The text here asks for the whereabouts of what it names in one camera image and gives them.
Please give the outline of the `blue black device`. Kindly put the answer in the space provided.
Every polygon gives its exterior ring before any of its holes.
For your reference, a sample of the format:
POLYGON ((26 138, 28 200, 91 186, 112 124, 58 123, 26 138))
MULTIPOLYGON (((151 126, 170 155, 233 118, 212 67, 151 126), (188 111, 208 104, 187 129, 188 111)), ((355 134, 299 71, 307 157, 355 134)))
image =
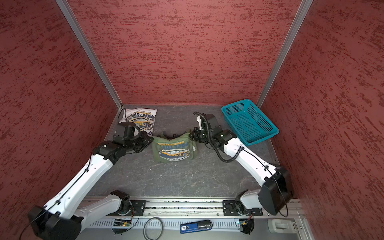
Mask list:
POLYGON ((212 228, 213 228, 213 223, 211 220, 203 220, 198 222, 181 224, 180 233, 188 234, 188 233, 204 232, 204 231, 210 231, 212 228))

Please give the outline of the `left corner aluminium post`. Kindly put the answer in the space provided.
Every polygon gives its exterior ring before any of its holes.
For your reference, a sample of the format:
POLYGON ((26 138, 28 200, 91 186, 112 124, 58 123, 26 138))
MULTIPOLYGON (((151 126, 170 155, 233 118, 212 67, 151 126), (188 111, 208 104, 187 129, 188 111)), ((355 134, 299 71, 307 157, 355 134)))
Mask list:
POLYGON ((76 19, 76 16, 75 16, 73 10, 71 9, 68 1, 56 0, 56 3, 59 6, 64 17, 66 18, 67 22, 69 23, 71 29, 73 30, 73 32, 74 32, 75 36, 77 37, 78 41, 80 42, 81 46, 83 47, 85 53, 87 54, 89 60, 91 61, 92 65, 93 65, 93 67, 95 68, 96 72, 98 73, 99 77, 101 78, 102 82, 104 83, 110 96, 114 100, 118 109, 121 110, 124 106, 123 102, 120 99, 118 93, 116 92, 113 84, 111 83, 111 80, 108 77, 106 71, 104 70, 104 68, 103 68, 99 58, 97 57, 95 51, 93 50, 91 43, 87 39, 86 34, 84 33, 80 23, 76 19))

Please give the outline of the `white tank top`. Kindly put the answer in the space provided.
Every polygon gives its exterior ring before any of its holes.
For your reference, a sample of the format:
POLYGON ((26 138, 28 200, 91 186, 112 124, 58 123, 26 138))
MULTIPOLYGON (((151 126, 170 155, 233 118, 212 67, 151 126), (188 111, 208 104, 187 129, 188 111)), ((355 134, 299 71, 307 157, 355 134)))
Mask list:
POLYGON ((123 109, 119 114, 119 123, 135 123, 140 128, 141 132, 147 132, 148 136, 152 137, 157 111, 158 110, 155 109, 143 108, 123 109))

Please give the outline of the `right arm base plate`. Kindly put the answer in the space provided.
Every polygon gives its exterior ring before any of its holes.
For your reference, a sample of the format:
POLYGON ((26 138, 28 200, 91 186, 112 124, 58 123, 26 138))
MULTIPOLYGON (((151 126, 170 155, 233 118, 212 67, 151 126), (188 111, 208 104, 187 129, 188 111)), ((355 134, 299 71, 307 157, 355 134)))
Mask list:
POLYGON ((224 200, 223 212, 224 216, 239 216, 239 217, 260 217, 263 216, 263 210, 261 208, 247 209, 240 201, 224 200))

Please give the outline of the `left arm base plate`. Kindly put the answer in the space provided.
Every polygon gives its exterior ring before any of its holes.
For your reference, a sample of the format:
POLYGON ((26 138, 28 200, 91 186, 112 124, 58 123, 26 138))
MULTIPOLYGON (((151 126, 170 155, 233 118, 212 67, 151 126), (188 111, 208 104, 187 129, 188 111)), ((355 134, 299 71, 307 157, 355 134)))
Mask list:
POLYGON ((143 216, 146 208, 146 200, 130 200, 134 216, 143 216))

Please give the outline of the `grey white device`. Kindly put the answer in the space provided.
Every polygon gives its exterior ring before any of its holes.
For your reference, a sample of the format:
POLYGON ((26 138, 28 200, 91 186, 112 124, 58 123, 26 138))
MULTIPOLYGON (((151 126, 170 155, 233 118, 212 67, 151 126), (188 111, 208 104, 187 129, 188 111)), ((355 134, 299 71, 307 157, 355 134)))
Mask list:
POLYGON ((293 220, 268 219, 269 231, 273 234, 297 234, 298 227, 293 220))

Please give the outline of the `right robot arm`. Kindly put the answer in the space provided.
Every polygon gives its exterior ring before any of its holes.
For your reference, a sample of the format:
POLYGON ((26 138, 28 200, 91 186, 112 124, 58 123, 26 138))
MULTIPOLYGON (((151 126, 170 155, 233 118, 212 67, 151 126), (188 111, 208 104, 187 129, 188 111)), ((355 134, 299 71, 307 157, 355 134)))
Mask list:
POLYGON ((236 198, 235 206, 240 214, 252 209, 264 209, 276 216, 293 198, 291 174, 282 166, 269 164, 247 148, 234 133, 224 130, 214 134, 213 130, 194 128, 190 134, 194 142, 210 145, 224 163, 238 162, 260 186, 257 190, 246 190, 236 198))

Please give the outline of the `green tank top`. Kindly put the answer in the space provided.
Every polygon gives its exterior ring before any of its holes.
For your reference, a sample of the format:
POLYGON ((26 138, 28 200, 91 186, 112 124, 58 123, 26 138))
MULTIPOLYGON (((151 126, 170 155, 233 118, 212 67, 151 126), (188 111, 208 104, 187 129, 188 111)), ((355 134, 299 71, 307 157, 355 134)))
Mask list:
POLYGON ((154 136, 151 144, 154 161, 171 163, 196 159, 199 155, 198 148, 189 135, 189 132, 184 132, 170 137, 165 132, 161 132, 159 136, 154 136))

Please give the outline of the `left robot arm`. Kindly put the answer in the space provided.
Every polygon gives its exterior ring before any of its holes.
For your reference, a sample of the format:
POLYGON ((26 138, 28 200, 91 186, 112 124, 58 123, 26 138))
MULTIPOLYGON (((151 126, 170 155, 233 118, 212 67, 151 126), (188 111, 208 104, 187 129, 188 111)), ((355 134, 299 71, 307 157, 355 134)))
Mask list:
POLYGON ((132 138, 115 136, 112 141, 101 143, 93 150, 86 165, 55 197, 43 207, 34 206, 29 211, 28 219, 34 234, 42 240, 74 240, 85 228, 111 213, 133 217, 130 196, 118 190, 84 210, 78 207, 121 157, 142 152, 153 140, 147 132, 141 132, 132 138))

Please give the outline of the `teal plastic basket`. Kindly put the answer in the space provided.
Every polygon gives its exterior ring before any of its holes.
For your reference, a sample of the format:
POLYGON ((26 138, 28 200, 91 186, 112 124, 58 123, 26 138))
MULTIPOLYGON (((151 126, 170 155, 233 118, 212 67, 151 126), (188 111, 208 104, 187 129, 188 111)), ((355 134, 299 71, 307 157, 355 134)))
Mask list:
POLYGON ((223 106, 222 113, 246 146, 261 143, 279 133, 276 125, 249 99, 223 106))

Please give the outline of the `right corner aluminium post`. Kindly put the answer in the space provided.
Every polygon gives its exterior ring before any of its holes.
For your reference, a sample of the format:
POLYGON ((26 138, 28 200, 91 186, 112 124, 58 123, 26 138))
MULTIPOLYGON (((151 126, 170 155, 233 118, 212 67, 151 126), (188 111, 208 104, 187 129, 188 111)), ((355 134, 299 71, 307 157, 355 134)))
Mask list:
POLYGON ((286 38, 284 40, 284 43, 281 47, 281 50, 278 54, 278 57, 276 59, 276 62, 271 70, 271 73, 266 81, 266 84, 261 92, 261 95, 257 101, 257 106, 259 108, 262 107, 263 103, 265 102, 269 91, 271 90, 274 81, 280 71, 280 68, 282 67, 285 58, 288 55, 288 52, 290 51, 290 48, 304 22, 304 19, 313 3, 313 0, 302 0, 301 4, 298 8, 298 11, 294 17, 294 20, 290 26, 290 29, 286 35, 286 38))

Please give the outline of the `corner aluminium post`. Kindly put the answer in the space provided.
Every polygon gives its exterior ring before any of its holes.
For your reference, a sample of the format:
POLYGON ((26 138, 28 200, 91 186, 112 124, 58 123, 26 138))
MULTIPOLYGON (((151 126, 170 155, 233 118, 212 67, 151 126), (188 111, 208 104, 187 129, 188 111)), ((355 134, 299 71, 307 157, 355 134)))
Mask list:
POLYGON ((108 77, 106 71, 104 70, 104 68, 103 68, 99 58, 97 57, 95 51, 93 50, 91 43, 87 39, 86 34, 84 33, 80 23, 76 19, 76 16, 75 16, 73 10, 71 9, 68 1, 56 0, 56 3, 59 6, 64 17, 66 18, 67 22, 69 23, 71 29, 73 30, 73 32, 74 32, 75 36, 77 37, 78 41, 80 42, 81 46, 83 47, 85 53, 87 54, 89 60, 91 61, 92 65, 93 65, 93 67, 95 68, 96 72, 98 73, 99 77, 101 78, 102 82, 104 83, 110 96, 114 100, 118 109, 121 110, 124 106, 123 102, 120 99, 118 93, 116 92, 113 84, 111 83, 111 80, 108 77))
POLYGON ((261 95, 257 101, 257 106, 259 108, 262 107, 263 103, 265 102, 269 91, 271 90, 274 81, 280 71, 280 68, 282 67, 285 58, 288 55, 288 52, 290 51, 290 48, 304 22, 304 19, 313 3, 313 0, 302 0, 301 4, 298 8, 298 11, 294 17, 294 20, 290 26, 290 29, 286 35, 286 38, 284 40, 284 43, 281 47, 281 50, 278 54, 278 57, 276 59, 276 62, 271 70, 271 73, 266 81, 266 84, 261 92, 261 95))

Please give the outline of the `circuit board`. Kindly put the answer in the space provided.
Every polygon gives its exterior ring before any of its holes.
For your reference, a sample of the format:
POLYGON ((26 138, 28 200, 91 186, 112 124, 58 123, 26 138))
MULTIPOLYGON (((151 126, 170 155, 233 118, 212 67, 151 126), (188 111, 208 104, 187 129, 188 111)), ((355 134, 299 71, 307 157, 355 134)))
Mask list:
POLYGON ((115 235, 121 235, 127 232, 132 225, 132 220, 115 219, 112 223, 112 231, 115 235))
POLYGON ((253 219, 250 220, 239 220, 239 229, 240 232, 246 235, 250 235, 254 230, 255 221, 253 219))

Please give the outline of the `right circuit board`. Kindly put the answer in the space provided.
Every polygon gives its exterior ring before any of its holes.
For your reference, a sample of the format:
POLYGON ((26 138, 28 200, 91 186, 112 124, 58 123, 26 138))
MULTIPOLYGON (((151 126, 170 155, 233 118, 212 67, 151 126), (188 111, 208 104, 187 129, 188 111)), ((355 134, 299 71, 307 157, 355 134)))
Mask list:
POLYGON ((239 220, 239 229, 240 232, 246 235, 250 235, 254 230, 255 221, 253 219, 250 220, 239 220))

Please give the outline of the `aluminium rail frame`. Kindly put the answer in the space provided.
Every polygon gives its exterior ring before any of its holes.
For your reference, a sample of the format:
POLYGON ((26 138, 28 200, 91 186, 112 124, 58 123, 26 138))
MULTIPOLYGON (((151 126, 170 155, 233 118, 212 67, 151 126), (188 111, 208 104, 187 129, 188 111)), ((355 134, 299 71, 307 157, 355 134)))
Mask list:
MULTIPOLYGON (((89 205, 94 204, 104 198, 86 198, 78 209, 84 210, 89 205)), ((297 234, 276 234, 278 236, 293 235, 300 240, 313 240, 315 237, 309 226, 307 216, 302 209, 300 200, 292 200, 283 208, 283 213, 288 213, 287 217, 278 214, 273 216, 264 209, 263 216, 260 217, 239 217, 224 216, 223 204, 224 200, 220 198, 132 198, 131 200, 146 200, 146 208, 143 216, 120 216, 111 213, 98 221, 95 221, 85 229, 111 229, 115 219, 132 220, 129 230, 144 230, 146 239, 158 239, 160 234, 165 230, 180 230, 180 225, 185 223, 198 222, 203 220, 211 220, 213 223, 212 231, 228 231, 240 232, 239 220, 265 221, 263 230, 269 231, 268 219, 285 219, 295 221, 298 227, 297 234)))

